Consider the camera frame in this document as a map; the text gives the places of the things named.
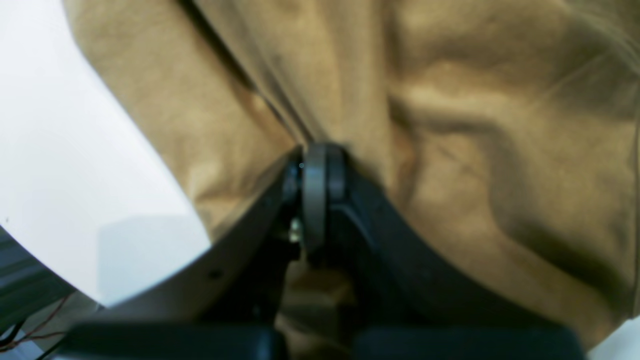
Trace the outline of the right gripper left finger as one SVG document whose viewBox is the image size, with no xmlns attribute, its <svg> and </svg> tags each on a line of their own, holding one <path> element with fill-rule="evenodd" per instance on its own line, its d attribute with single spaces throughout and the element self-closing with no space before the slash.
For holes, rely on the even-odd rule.
<svg viewBox="0 0 640 360">
<path fill-rule="evenodd" d="M 302 159 L 295 148 L 208 251 L 151 289 L 74 326 L 57 360 L 288 360 L 275 328 L 290 262 Z"/>
</svg>

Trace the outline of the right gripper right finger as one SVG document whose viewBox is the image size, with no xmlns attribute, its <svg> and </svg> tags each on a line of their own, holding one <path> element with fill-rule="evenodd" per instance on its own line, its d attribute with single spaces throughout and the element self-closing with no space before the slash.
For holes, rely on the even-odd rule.
<svg viewBox="0 0 640 360">
<path fill-rule="evenodd" d="M 424 244 L 331 143 L 301 164 L 302 247 L 345 271 L 363 325 L 356 360 L 584 360 L 571 330 L 480 285 Z"/>
</svg>

